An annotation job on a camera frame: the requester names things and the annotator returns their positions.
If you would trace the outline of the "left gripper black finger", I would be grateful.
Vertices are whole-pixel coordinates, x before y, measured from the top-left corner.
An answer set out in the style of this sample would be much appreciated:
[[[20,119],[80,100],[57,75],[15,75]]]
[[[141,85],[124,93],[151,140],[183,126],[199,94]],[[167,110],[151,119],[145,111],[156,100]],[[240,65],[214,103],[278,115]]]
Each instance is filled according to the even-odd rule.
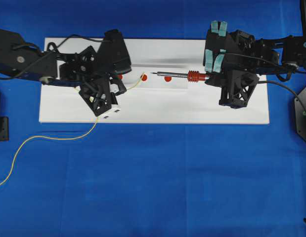
[[[119,79],[118,75],[112,75],[109,79],[109,82],[110,92],[113,92],[115,95],[121,95],[127,91],[122,79]]]
[[[97,53],[95,69],[97,72],[126,74],[131,71],[131,59],[123,35],[117,29],[107,31]]]

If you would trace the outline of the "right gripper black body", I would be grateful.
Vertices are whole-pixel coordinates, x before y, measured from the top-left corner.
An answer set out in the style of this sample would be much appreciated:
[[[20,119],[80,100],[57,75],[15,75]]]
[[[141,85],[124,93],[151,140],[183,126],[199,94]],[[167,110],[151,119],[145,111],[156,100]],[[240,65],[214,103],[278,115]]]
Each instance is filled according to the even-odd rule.
[[[253,62],[249,56],[254,48],[254,37],[247,33],[235,31],[227,33],[226,37],[211,35],[210,29],[206,34],[205,49],[213,52],[214,57],[220,49],[226,50],[220,73],[210,73],[212,76],[206,81],[224,81],[224,73],[230,70],[249,72]]]

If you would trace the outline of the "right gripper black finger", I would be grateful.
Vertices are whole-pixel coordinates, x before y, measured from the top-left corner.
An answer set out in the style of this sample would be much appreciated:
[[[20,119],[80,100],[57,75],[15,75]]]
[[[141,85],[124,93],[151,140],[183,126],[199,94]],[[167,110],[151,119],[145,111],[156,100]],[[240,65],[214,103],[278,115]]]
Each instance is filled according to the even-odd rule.
[[[214,20],[211,22],[210,34],[218,35],[219,37],[226,37],[228,23],[225,21]]]
[[[220,49],[219,54],[214,57],[213,52],[211,50],[205,49],[205,71],[207,73],[220,73],[225,53],[226,50]]]

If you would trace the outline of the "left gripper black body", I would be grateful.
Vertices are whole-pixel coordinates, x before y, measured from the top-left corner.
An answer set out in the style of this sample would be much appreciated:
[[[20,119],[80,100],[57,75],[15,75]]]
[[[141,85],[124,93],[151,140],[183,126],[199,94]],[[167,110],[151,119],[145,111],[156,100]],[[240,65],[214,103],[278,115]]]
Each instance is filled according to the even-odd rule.
[[[56,53],[56,58],[62,61],[58,69],[57,86],[108,86],[109,79],[101,69],[105,66],[109,55],[110,45],[101,45],[96,51],[88,46],[80,53]]]

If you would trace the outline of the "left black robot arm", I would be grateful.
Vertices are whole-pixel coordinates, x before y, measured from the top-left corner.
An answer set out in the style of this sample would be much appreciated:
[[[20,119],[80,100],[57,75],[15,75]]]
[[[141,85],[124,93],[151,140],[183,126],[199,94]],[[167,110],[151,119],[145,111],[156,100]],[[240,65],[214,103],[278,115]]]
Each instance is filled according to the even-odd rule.
[[[60,43],[48,43],[42,51],[19,33],[0,29],[1,80],[24,79],[44,85],[77,87],[96,78],[112,78],[121,85],[120,75],[131,71],[131,59],[123,35],[117,29],[105,32],[98,49],[88,46],[77,53],[60,52],[70,35]]]

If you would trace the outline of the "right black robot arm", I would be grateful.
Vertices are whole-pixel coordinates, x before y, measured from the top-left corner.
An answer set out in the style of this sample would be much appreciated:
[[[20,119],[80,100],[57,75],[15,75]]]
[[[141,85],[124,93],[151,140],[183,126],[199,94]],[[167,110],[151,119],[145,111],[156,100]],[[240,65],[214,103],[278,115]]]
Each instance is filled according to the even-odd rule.
[[[287,81],[295,73],[306,75],[306,37],[256,39],[245,31],[229,32],[225,21],[212,21],[203,66],[212,74],[240,70]]]

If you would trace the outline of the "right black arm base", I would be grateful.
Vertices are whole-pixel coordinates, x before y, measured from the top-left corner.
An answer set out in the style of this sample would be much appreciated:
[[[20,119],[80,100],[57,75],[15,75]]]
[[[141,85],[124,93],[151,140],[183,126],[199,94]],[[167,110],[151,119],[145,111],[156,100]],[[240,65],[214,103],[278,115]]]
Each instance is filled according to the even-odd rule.
[[[298,94],[306,107],[306,87]],[[306,111],[298,99],[294,100],[297,134],[306,142]]]

